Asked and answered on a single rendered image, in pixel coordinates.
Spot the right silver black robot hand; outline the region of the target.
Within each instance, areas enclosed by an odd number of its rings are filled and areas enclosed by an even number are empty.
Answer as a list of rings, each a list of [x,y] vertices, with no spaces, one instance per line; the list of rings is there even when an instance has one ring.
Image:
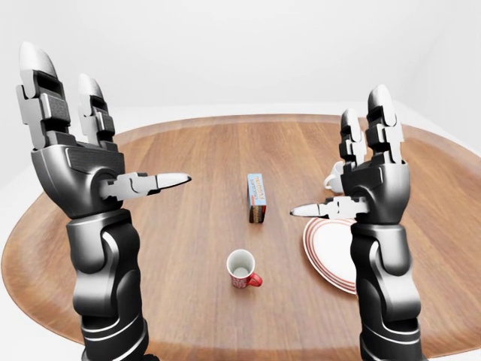
[[[410,171],[401,155],[404,141],[392,98],[383,84],[368,97],[368,128],[363,132],[354,110],[341,116],[339,144],[344,160],[343,195],[300,205],[296,217],[354,218],[358,223],[398,224],[410,197]]]

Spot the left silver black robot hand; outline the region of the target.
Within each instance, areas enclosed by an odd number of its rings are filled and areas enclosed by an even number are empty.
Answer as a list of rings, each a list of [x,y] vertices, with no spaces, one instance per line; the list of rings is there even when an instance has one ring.
[[[79,76],[80,124],[87,137],[80,142],[68,130],[68,104],[50,57],[29,42],[20,47],[20,77],[17,98],[32,138],[38,180],[69,218],[114,211],[126,199],[191,181],[185,173],[126,172],[124,156],[113,141],[113,118],[95,79]]]

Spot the white plate with red rings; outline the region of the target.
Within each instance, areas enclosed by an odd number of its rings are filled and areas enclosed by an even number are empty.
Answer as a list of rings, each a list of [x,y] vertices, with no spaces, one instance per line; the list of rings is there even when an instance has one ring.
[[[350,256],[354,219],[311,218],[304,228],[303,246],[311,265],[331,285],[355,295],[356,270]]]

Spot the red mug with white inside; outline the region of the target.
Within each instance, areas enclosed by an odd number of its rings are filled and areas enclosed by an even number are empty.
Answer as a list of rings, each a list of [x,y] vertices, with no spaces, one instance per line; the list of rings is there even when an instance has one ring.
[[[244,249],[234,250],[226,261],[226,268],[230,274],[231,283],[238,289],[248,286],[260,287],[263,280],[255,273],[256,261],[254,256]]]

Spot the printed blue food box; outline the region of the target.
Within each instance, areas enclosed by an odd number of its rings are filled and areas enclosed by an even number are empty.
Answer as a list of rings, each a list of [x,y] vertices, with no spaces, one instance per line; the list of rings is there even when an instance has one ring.
[[[263,223],[265,219],[267,201],[262,174],[248,174],[247,189],[249,201],[249,221],[251,223]]]

